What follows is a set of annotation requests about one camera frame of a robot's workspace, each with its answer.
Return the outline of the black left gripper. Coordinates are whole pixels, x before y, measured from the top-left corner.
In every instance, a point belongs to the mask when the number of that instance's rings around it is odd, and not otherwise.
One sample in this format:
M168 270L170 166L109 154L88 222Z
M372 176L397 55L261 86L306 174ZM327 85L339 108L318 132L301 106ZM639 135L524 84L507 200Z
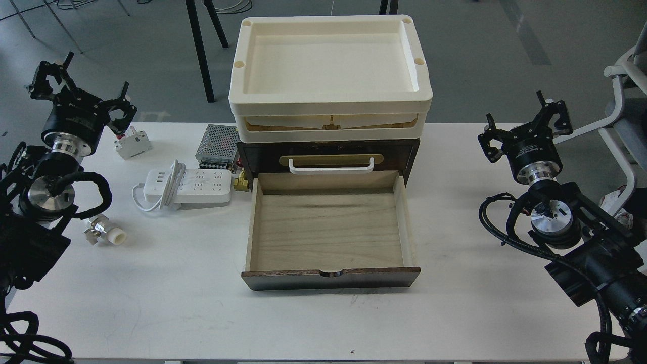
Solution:
M59 134L72 135L81 140L81 151L86 156L95 153L104 126L116 136L123 136L136 115L137 107L126 98L127 81L123 83L120 95L107 101L79 89L67 71L73 57L74 52L70 51L62 65L41 61L28 92L32 99L53 102L41 132L42 141L52 147ZM48 77L53 77L58 85L64 83L65 87L54 93ZM115 110L122 111L122 117L112 118L110 113Z

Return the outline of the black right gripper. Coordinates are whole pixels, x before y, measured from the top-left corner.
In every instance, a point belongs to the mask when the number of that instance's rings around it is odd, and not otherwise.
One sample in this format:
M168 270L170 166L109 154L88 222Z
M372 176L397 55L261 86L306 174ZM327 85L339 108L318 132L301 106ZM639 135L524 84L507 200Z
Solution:
M511 131L498 129L494 118L487 114L487 126L478 135L478 143L490 163L506 155L511 173L519 184L530 184L529 165L547 168L550 177L562 172L563 163L553 143L557 136L571 135L574 129L564 101L552 101L537 90L541 108L529 126L518 126Z

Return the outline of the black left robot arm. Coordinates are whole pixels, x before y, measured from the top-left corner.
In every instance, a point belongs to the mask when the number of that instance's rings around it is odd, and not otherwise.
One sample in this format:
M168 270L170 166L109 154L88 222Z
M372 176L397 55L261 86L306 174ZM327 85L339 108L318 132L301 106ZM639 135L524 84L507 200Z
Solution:
M137 112L121 93L104 101L78 87L68 73L74 56L62 64L41 61L28 88L30 97L50 101L42 129L42 145L14 150L2 164L1 280L2 343L8 363L72 363L71 348L38 333L39 318L31 311L8 313L12 289L26 290L41 281L71 240L63 231L72 219L87 219L107 210L113 199L107 180L86 172L84 157L96 152L104 128L122 138Z

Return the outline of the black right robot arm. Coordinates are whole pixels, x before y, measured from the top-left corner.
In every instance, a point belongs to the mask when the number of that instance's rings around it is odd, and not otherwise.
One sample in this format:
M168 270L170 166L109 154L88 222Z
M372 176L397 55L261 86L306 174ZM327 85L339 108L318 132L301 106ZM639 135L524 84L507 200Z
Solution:
M479 221L503 246L548 261L545 269L576 305L593 300L600 330L585 340L591 363L608 363L613 345L628 348L633 363L645 363L644 260L638 238L587 198L575 183L560 184L563 164L557 134L572 134L564 101L547 101L531 122L499 129L492 115L478 142L490 163L506 156L514 180L527 185L519 197L500 193L479 207Z

